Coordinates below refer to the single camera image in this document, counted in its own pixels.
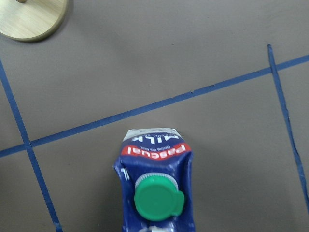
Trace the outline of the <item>blue Pascual milk carton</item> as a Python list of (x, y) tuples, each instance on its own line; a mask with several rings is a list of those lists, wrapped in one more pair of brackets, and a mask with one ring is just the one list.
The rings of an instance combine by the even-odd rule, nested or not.
[(131, 129), (114, 164), (124, 232), (193, 232), (193, 151), (171, 128)]

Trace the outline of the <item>wooden mug tree stand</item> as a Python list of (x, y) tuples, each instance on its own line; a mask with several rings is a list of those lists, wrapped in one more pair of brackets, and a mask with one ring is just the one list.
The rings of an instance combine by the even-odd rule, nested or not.
[(2, 0), (0, 33), (21, 42), (43, 40), (59, 28), (68, 6), (67, 0)]

